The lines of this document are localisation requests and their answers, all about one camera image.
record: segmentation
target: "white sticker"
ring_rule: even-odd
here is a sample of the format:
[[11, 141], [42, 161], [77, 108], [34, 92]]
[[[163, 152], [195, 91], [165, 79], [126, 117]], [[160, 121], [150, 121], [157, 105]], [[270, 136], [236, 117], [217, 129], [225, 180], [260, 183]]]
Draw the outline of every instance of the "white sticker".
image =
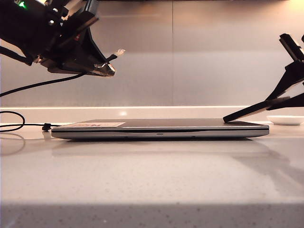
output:
[[118, 127], [125, 122], [73, 123], [63, 127]]

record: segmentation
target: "black wire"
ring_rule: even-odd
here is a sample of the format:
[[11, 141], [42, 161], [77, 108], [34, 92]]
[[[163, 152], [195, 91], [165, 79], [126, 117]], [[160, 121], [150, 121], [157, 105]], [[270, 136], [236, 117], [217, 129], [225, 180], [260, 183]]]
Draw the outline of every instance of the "black wire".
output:
[[19, 62], [22, 62], [22, 63], [27, 63], [27, 64], [32, 63], [31, 59], [29, 59], [27, 57], [20, 56], [16, 52], [14, 52], [12, 50], [9, 50], [6, 47], [0, 46], [0, 54], [8, 56], [12, 59], [18, 60]]
[[[83, 73], [80, 73], [78, 75], [75, 75], [75, 76], [71, 76], [71, 77], [65, 77], [65, 78], [60, 78], [60, 79], [55, 79], [55, 80], [51, 80], [51, 81], [46, 81], [46, 82], [40, 82], [40, 83], [36, 83], [36, 84], [32, 84], [32, 85], [26, 85], [26, 86], [23, 86], [23, 87], [19, 87], [19, 88], [16, 88], [16, 89], [12, 89], [12, 90], [9, 90], [7, 92], [4, 92], [4, 93], [1, 93], [0, 94], [0, 97], [2, 96], [6, 96], [8, 94], [12, 94], [12, 93], [15, 93], [15, 92], [18, 92], [18, 91], [21, 91], [21, 90], [25, 90], [25, 89], [30, 89], [30, 88], [34, 88], [34, 87], [37, 87], [37, 86], [43, 86], [43, 85], [48, 85], [48, 84], [52, 84], [52, 83], [58, 83], [58, 82], [64, 82], [64, 81], [68, 81], [68, 80], [72, 80], [72, 79], [76, 79], [76, 78], [79, 78], [83, 75], [85, 75], [86, 72], [83, 72]], [[12, 132], [12, 131], [16, 131], [20, 128], [22, 128], [23, 126], [43, 126], [42, 129], [46, 128], [46, 129], [50, 129], [50, 127], [58, 127], [60, 125], [53, 125], [53, 124], [48, 124], [48, 123], [45, 123], [45, 124], [39, 124], [39, 123], [25, 123], [25, 118], [23, 115], [21, 115], [20, 113], [16, 113], [16, 112], [13, 112], [13, 111], [0, 111], [0, 114], [2, 113], [11, 113], [11, 114], [15, 114], [19, 117], [21, 117], [22, 119], [22, 123], [19, 123], [19, 124], [6, 124], [6, 125], [0, 125], [0, 128], [2, 127], [13, 127], [13, 126], [19, 126], [19, 127], [16, 127], [16, 128], [13, 128], [13, 129], [8, 129], [8, 130], [0, 130], [0, 133], [2, 132]]]
[[41, 85], [44, 86], [44, 85], [48, 85], [48, 84], [52, 84], [52, 83], [58, 83], [58, 82], [64, 82], [64, 81], [76, 79], [76, 78], [79, 78], [79, 77], [81, 77], [81, 76], [83, 76], [85, 74], [86, 74], [86, 72], [83, 72], [83, 73], [80, 73], [78, 75], [71, 76], [71, 77], [64, 77], [64, 78], [55, 79], [55, 80], [51, 80], [51, 81], [39, 82], [39, 83], [32, 84], [32, 85], [26, 85], [26, 86], [23, 86], [23, 87], [19, 87], [19, 88], [12, 89], [12, 90], [9, 90], [7, 92], [1, 93], [0, 97], [6, 96], [8, 94], [12, 94], [12, 93], [15, 93], [15, 92], [18, 92], [18, 91], [21, 91], [21, 90], [25, 90], [25, 89], [30, 89], [30, 88], [34, 88], [34, 87], [37, 87], [37, 86], [41, 86]]
[[24, 118], [24, 116], [21, 115], [20, 113], [16, 113], [16, 112], [13, 112], [13, 111], [1, 111], [0, 114], [1, 114], [1, 113], [12, 113], [12, 114], [15, 114], [15, 115], [17, 115], [17, 116], [20, 116], [21, 119], [22, 119], [22, 123], [19, 124], [19, 127], [16, 127], [16, 128], [13, 128], [13, 129], [9, 129], [9, 130], [0, 130], [0, 132], [12, 132], [12, 131], [18, 130], [18, 129], [20, 129], [21, 127], [24, 126], [24, 124], [25, 124], [25, 118]]

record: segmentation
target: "quartz countertop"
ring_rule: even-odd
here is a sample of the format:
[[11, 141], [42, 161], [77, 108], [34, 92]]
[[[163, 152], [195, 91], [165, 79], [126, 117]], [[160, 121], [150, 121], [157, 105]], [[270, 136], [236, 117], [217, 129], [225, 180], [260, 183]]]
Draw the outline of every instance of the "quartz countertop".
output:
[[4, 228], [303, 228], [304, 125], [241, 140], [1, 134]]

